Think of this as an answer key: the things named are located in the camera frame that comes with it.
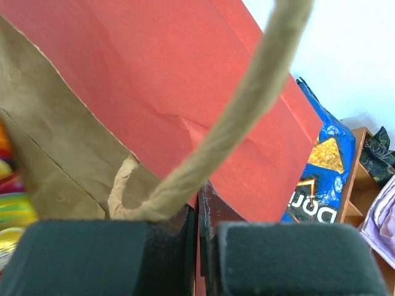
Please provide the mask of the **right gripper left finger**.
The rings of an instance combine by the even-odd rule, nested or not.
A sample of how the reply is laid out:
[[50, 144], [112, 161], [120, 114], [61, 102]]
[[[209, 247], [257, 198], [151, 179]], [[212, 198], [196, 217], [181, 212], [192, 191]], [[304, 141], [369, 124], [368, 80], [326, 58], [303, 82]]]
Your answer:
[[42, 220], [21, 237], [2, 295], [191, 295], [196, 214], [162, 223]]

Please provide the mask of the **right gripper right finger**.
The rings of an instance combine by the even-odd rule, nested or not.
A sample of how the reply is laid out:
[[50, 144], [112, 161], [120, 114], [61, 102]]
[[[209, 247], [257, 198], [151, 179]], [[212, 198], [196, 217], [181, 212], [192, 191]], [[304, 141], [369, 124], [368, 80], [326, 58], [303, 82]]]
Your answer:
[[386, 295], [367, 244], [347, 224], [245, 221], [211, 183], [198, 193], [207, 295]]

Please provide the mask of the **blue Doritos chip bag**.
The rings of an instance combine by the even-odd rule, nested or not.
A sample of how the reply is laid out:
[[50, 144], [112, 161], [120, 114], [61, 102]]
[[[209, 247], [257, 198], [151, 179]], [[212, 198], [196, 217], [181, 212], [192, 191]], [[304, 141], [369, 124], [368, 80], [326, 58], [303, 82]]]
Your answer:
[[356, 138], [348, 127], [321, 105], [301, 77], [296, 83], [323, 126], [281, 221], [334, 223], [341, 208], [343, 187], [351, 172]]

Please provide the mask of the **red paper bag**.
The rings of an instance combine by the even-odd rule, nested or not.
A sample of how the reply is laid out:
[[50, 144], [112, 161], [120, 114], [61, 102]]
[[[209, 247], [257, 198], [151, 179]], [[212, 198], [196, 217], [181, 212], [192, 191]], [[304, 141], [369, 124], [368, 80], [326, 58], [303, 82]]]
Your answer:
[[[202, 141], [261, 37], [242, 1], [1, 1], [1, 121], [40, 218], [104, 218], [130, 154], [138, 206]], [[229, 219], [281, 218], [321, 126], [288, 74], [211, 177]], [[193, 295], [195, 200], [150, 233], [143, 295]]]

